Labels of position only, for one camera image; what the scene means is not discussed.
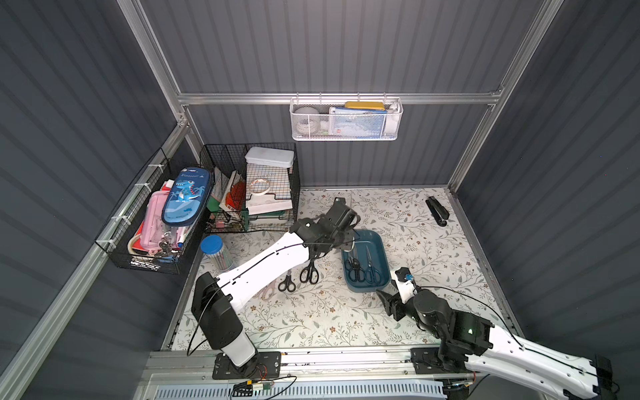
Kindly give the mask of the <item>small black handled scissors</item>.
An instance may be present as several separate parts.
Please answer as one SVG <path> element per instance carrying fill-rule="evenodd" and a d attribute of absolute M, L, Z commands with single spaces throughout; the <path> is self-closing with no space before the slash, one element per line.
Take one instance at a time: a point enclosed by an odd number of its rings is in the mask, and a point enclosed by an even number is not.
<path fill-rule="evenodd" d="M 353 250 L 348 255 L 347 273 L 348 279 L 351 282 L 361 283 L 365 281 L 365 273 L 358 259 L 358 250 L 356 247 L 353 247 Z"/>

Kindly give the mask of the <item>large black scissors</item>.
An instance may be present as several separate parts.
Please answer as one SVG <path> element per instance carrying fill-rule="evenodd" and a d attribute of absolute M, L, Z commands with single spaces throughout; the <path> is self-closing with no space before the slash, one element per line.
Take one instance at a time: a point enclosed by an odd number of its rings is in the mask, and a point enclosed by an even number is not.
<path fill-rule="evenodd" d="M 319 281 L 319 271 L 315 267 L 315 261 L 309 260 L 308 264 L 303 267 L 299 275 L 300 283 L 315 285 Z"/>

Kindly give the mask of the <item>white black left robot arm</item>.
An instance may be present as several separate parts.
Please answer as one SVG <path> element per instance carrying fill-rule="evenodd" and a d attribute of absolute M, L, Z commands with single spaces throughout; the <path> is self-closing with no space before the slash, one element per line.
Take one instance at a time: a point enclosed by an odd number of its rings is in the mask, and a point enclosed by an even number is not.
<path fill-rule="evenodd" d="M 350 251 L 360 216 L 344 198 L 326 212 L 296 221 L 275 244 L 246 263 L 213 276 L 204 273 L 194 285 L 192 315 L 213 350 L 240 370 L 258 362 L 258 350 L 238 313 L 276 278 L 337 249 Z"/>

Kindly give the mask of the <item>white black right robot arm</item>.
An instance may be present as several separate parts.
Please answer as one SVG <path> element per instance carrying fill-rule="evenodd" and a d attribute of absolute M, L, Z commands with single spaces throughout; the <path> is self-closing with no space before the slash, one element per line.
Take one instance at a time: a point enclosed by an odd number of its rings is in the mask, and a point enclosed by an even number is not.
<path fill-rule="evenodd" d="M 426 367 L 449 373 L 484 373 L 556 399 L 615 399 L 618 386 L 609 359 L 571 356 L 520 338 L 476 314 L 453 309 L 426 289 L 376 294 L 395 321 L 411 319 L 440 341 L 435 351 L 413 352 Z"/>

